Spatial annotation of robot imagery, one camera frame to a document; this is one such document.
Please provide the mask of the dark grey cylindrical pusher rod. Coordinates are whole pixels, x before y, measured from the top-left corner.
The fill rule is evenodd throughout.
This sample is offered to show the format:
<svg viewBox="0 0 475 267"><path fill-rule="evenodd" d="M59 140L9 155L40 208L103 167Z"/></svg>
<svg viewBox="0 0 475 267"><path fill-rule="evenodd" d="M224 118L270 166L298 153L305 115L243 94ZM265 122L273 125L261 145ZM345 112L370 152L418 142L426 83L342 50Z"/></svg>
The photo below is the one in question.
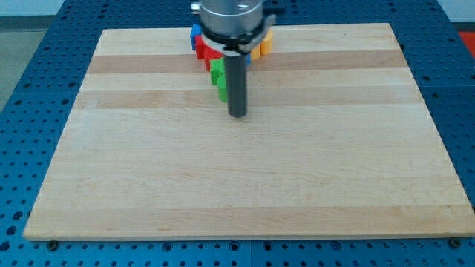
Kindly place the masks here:
<svg viewBox="0 0 475 267"><path fill-rule="evenodd" d="M224 57L228 113L234 118L247 114L246 56Z"/></svg>

